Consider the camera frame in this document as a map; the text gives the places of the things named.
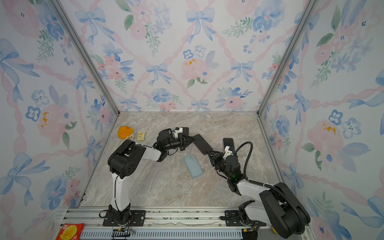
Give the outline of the black phone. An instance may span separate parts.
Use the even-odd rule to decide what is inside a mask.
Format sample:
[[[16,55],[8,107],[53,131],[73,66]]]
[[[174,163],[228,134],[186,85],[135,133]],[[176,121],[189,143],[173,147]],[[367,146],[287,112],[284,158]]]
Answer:
[[[213,150],[213,148],[200,134],[193,136],[193,143],[203,155],[207,155]]]
[[[179,133],[184,136],[189,136],[189,128],[188,127],[180,127]]]

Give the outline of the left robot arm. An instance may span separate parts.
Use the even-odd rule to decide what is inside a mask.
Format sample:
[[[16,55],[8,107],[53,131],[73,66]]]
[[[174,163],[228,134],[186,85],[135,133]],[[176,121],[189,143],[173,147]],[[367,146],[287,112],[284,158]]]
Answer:
[[[131,175],[141,160],[162,162],[170,155],[170,150],[184,151],[194,141],[194,138],[188,134],[188,128],[166,129],[159,132],[157,141],[151,147],[127,139],[114,151],[108,159],[113,178],[113,198],[106,218],[120,226],[130,222],[132,218],[129,194]]]

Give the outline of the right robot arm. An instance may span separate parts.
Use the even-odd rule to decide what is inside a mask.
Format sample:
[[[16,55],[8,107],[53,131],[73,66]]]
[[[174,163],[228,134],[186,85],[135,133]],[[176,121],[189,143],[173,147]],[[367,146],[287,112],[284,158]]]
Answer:
[[[294,234],[303,234],[311,221],[309,214],[286,184],[269,185],[247,177],[251,154],[248,153],[244,168],[241,169],[236,151],[208,152],[211,165],[227,180],[230,190],[251,198],[239,206],[241,223],[245,226],[252,223],[270,225],[285,239]]]

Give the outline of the black phone screen up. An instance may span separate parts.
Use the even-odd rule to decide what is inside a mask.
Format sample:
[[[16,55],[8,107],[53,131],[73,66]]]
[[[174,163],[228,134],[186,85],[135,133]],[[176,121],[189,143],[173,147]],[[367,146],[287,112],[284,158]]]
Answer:
[[[224,145],[225,151],[231,151],[231,152],[235,151],[234,140],[232,138],[224,138],[223,145]]]

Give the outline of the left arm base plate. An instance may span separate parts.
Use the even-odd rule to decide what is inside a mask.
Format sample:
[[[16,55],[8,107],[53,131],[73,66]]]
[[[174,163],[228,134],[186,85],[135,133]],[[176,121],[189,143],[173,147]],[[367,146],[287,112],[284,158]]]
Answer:
[[[144,210],[127,210],[120,213],[111,209],[104,217],[103,227],[142,227],[145,218],[146,211]]]

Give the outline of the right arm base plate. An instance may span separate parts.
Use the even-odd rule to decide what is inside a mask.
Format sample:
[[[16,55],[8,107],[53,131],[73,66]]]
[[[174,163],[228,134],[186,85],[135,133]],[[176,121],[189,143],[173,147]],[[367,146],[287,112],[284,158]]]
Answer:
[[[268,225],[268,217],[264,213],[251,212],[246,213],[242,210],[226,210],[224,216],[220,217],[221,221],[225,221],[227,227],[255,227],[258,223],[261,223],[262,227]]]

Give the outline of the light blue phone case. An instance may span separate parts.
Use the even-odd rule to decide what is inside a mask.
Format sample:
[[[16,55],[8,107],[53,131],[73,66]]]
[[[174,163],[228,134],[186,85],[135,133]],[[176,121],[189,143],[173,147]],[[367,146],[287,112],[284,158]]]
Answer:
[[[203,175],[204,172],[195,155],[188,155],[184,157],[183,160],[192,178],[197,178]]]

